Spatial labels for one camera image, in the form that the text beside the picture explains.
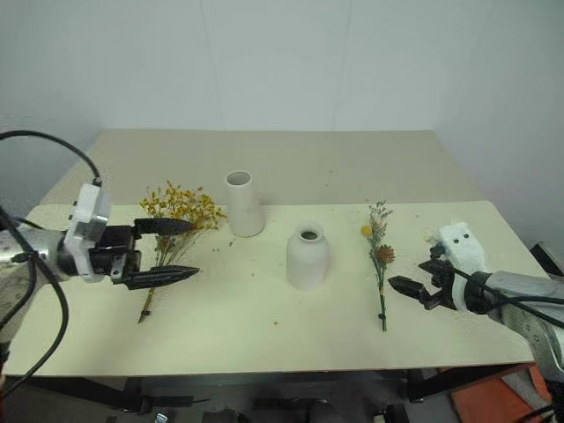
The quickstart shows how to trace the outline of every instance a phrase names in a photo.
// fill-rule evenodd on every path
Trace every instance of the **orange object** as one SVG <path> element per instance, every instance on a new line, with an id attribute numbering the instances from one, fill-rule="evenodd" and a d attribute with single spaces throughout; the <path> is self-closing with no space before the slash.
<path id="1" fill-rule="evenodd" d="M 538 367 L 531 367 L 530 371 L 538 393 L 551 401 Z M 479 383 L 451 395 L 463 423 L 510 423 L 533 411 L 501 378 Z M 530 421 L 537 423 L 541 420 L 534 418 Z"/>

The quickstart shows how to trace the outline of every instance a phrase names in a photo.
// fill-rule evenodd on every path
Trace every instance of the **yellow flower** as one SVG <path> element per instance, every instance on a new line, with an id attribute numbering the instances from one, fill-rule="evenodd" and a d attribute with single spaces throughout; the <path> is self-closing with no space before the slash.
<path id="1" fill-rule="evenodd" d="M 365 225 L 360 229 L 360 233 L 362 236 L 370 237 L 372 236 L 372 227 Z"/>

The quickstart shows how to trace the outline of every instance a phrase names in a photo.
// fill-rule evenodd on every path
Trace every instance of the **floor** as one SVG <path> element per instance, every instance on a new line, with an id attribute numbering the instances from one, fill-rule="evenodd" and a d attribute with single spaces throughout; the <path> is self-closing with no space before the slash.
<path id="1" fill-rule="evenodd" d="M 22 387 L 5 403 L 7 423 L 153 423 L 156 412 L 164 412 L 169 423 L 199 423 L 205 413 L 231 409 L 244 413 L 252 423 L 301 423 L 305 422 L 303 410 L 253 409 L 255 398 L 323 398 L 330 401 L 347 423 L 372 423 L 376 410 L 389 404 L 403 402 L 398 392 L 402 383 L 380 376 L 345 378 L 344 380 L 318 380 L 315 382 L 268 381 L 259 379 L 234 380 L 207 376 L 200 378 L 155 378 L 143 382 L 143 392 L 154 396 L 193 395 L 197 400 L 190 408 L 168 410 L 155 409 L 137 416 L 109 410 L 106 407 L 44 390 Z M 98 380 L 116 388 L 123 381 Z M 405 403 L 411 423 L 456 423 L 449 397 L 430 398 L 423 403 Z"/>

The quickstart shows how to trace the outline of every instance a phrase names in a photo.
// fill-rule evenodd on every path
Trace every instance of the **white wall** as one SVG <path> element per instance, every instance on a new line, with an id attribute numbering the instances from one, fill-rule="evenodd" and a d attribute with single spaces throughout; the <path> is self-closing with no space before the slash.
<path id="1" fill-rule="evenodd" d="M 3 0 L 0 130 L 86 147 L 103 127 L 437 128 L 527 242 L 558 241 L 561 13 L 560 0 Z M 72 158 L 12 143 L 0 192 L 25 213 Z"/>
<path id="2" fill-rule="evenodd" d="M 499 3 L 437 134 L 526 244 L 564 258 L 564 2 Z"/>
<path id="3" fill-rule="evenodd" d="M 492 3 L 3 0 L 0 129 L 82 147 L 102 127 L 430 129 Z M 0 150 L 0 192 L 15 212 L 68 165 L 36 145 Z"/>

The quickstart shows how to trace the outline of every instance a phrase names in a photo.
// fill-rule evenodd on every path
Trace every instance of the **cylindrical white vase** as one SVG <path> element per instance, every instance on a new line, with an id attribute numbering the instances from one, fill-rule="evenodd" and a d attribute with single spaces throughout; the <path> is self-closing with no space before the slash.
<path id="1" fill-rule="evenodd" d="M 305 221 L 288 241 L 286 276 L 298 289 L 311 291 L 323 283 L 329 262 L 329 244 L 321 225 Z"/>
<path id="2" fill-rule="evenodd" d="M 253 177 L 246 170 L 236 170 L 226 176 L 227 221 L 237 236 L 249 237 L 260 233 L 264 215 L 253 188 Z"/>

